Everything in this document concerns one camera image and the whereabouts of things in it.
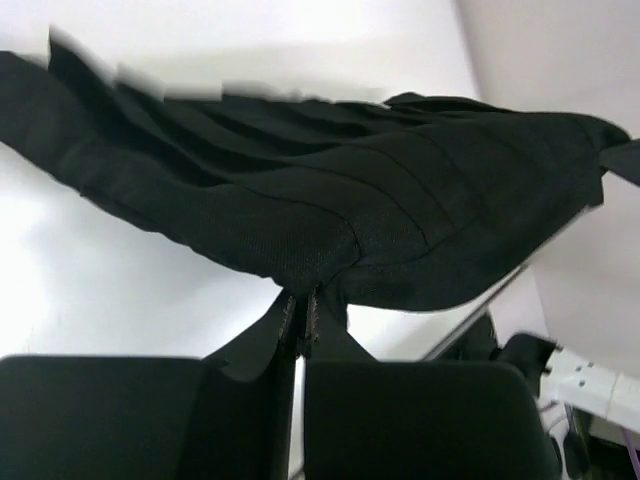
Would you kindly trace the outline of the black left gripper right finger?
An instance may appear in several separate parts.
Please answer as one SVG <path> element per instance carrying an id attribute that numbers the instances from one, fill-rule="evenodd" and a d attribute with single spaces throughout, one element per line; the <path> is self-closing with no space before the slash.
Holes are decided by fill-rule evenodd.
<path id="1" fill-rule="evenodd" d="M 479 360 L 382 362 L 321 291 L 309 299 L 309 479 L 556 479 L 536 398 L 553 343 L 518 333 Z"/>

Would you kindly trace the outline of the black pleated skirt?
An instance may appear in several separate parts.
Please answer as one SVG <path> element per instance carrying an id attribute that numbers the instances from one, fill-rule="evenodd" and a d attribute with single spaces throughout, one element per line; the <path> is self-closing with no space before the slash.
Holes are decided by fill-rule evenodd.
<path id="1" fill-rule="evenodd" d="M 639 145 L 587 115 L 405 93 L 382 104 L 159 98 L 71 46 L 1 55 L 1 140 L 110 214 L 296 296 L 429 311 L 501 280 Z"/>

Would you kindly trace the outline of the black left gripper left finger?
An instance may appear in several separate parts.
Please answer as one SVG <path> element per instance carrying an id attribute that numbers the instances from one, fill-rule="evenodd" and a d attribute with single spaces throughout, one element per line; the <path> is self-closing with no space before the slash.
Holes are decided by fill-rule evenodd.
<path id="1" fill-rule="evenodd" d="M 300 304 L 198 358 L 10 356 L 5 479 L 284 479 Z"/>

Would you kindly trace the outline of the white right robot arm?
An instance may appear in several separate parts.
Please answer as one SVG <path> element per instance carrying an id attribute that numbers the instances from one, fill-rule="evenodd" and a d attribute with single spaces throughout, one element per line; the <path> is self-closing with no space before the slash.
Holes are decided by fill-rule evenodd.
<path id="1" fill-rule="evenodd" d="M 554 432 L 590 414 L 596 430 L 639 444 L 639 143 L 605 154 L 604 203 L 530 260 L 491 311 L 498 339 L 557 344 L 541 388 Z"/>

